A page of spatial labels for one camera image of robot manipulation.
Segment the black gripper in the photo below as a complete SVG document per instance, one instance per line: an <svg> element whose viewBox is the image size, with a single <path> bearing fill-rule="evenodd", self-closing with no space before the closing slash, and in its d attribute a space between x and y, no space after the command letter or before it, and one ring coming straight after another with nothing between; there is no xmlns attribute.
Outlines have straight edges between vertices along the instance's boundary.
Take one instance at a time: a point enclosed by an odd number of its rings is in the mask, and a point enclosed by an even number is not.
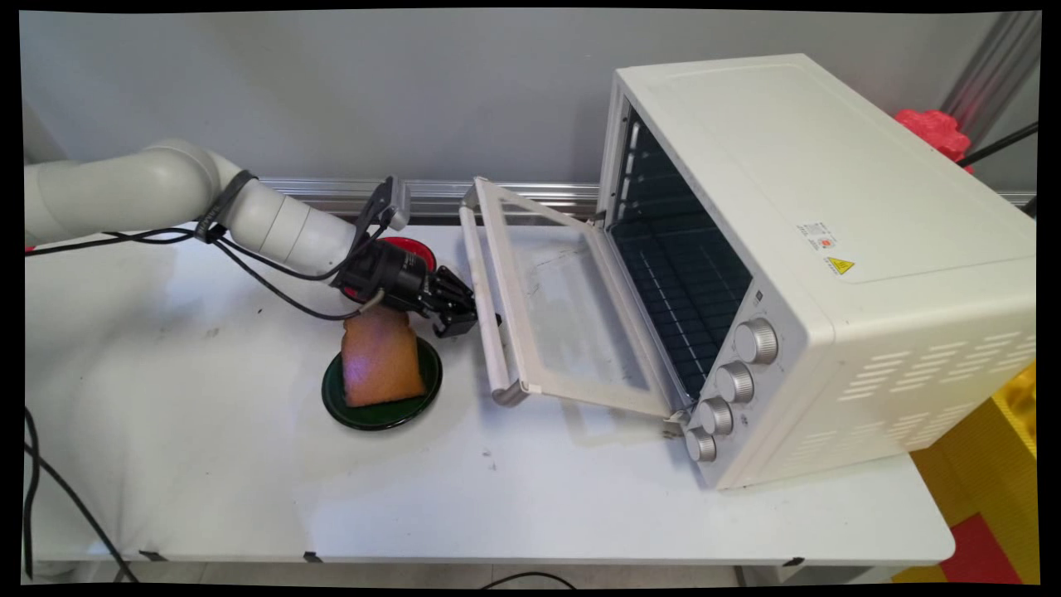
<svg viewBox="0 0 1061 597"><path fill-rule="evenodd" d="M466 335L479 322L474 292L417 240L372 240L335 275L335 288L366 303L383 292L381 308L432 314L436 337ZM434 295L429 289L434 276Z"/></svg>

